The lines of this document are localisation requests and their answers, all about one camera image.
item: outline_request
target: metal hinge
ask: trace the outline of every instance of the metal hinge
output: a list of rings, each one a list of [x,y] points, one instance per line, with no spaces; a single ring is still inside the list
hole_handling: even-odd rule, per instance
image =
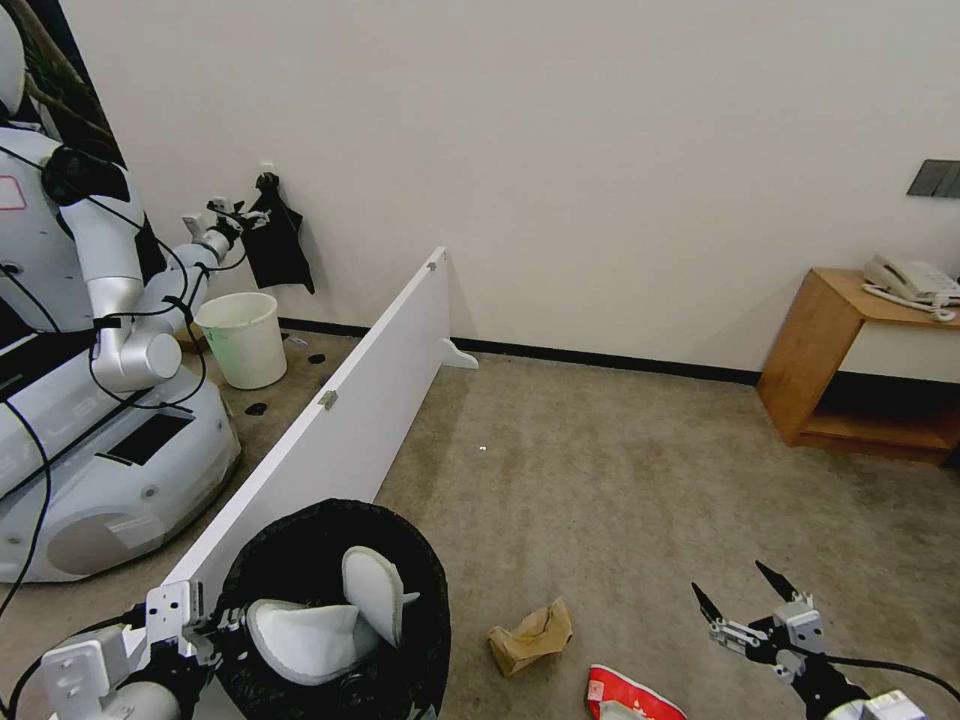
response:
[[[337,398],[340,397],[337,395],[336,390],[327,390],[323,395],[320,396],[320,400],[317,402],[318,405],[323,405],[324,410],[329,410],[333,407],[334,403],[337,402]]]

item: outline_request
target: red snack package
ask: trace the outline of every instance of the red snack package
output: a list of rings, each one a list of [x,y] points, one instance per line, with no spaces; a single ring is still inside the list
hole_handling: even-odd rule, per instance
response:
[[[594,720],[687,720],[676,705],[603,665],[591,665],[587,709]]]

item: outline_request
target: trash bin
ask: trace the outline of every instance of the trash bin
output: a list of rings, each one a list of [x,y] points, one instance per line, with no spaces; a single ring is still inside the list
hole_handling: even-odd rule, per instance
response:
[[[209,300],[194,316],[226,381],[241,390],[276,382],[287,371],[277,301],[264,293],[232,293]]]
[[[408,720],[440,712],[450,659],[446,575],[423,535],[386,508],[331,499],[271,523],[240,551],[213,617],[261,598],[343,604],[341,560],[355,545],[381,553],[404,589],[420,593],[404,608],[400,646],[381,643],[347,675],[304,686],[274,672],[247,633],[230,633],[217,677],[248,720]]]

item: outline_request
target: white slipper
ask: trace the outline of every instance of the white slipper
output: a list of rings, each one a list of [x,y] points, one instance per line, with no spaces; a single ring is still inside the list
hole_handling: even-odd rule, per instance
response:
[[[267,665],[298,685],[320,685],[343,675],[380,643],[352,605],[257,600],[247,610],[247,627]]]
[[[343,596],[393,647],[400,647],[403,606],[420,593],[403,594],[397,566],[376,550],[355,545],[343,554]]]

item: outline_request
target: black baseboard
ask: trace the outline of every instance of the black baseboard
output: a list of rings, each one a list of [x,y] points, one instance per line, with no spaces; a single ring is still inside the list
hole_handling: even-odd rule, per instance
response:
[[[279,318],[280,327],[285,330],[303,330],[304,332],[322,332],[326,335],[344,335],[363,337],[367,330],[361,325],[341,325],[340,323],[322,323],[316,320],[298,320],[297,318]]]
[[[358,325],[339,325],[336,323],[296,320],[293,318],[280,318],[280,326],[289,330],[303,330],[304,332],[346,335],[350,337],[363,337],[367,330],[370,329]],[[661,373],[663,375],[680,375],[682,377],[699,378],[701,380],[719,380],[721,382],[739,383],[741,385],[756,385],[760,379],[760,373],[756,370],[735,370],[734,368],[713,367],[711,365],[694,365],[691,363],[669,362],[667,360],[648,360],[645,358],[626,357],[624,355],[581,352],[579,350],[559,350],[556,348],[538,347],[536,345],[518,345],[492,340],[473,340],[471,338],[457,337],[451,339],[456,343],[457,347],[464,352],[516,355],[518,357],[537,358],[538,360],[556,360],[558,362],[594,365],[597,367],[615,368],[617,370],[639,370],[642,372]]]

